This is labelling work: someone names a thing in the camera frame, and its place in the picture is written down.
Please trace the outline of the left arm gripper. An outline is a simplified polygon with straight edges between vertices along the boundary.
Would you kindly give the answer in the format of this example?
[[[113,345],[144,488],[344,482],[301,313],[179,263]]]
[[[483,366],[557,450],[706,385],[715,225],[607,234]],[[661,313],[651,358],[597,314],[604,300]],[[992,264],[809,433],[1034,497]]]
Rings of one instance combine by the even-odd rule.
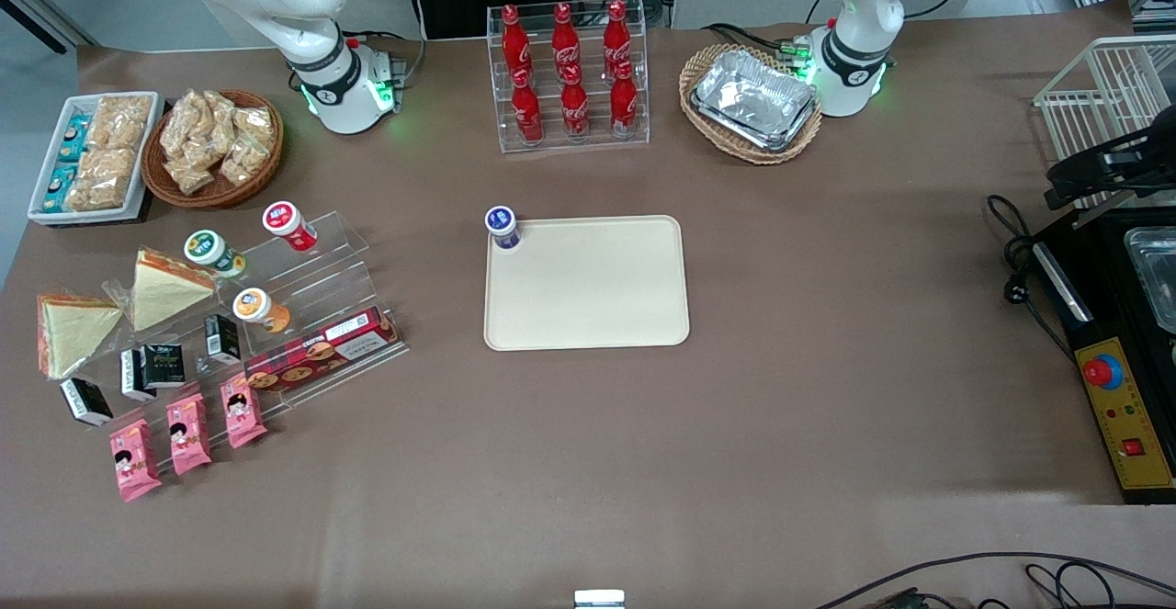
[[[1103,202],[1103,192],[1130,190],[1149,196],[1171,190],[1175,176],[1172,127],[1149,127],[1125,133],[1083,152],[1071,154],[1047,170],[1050,210],[1091,209]]]

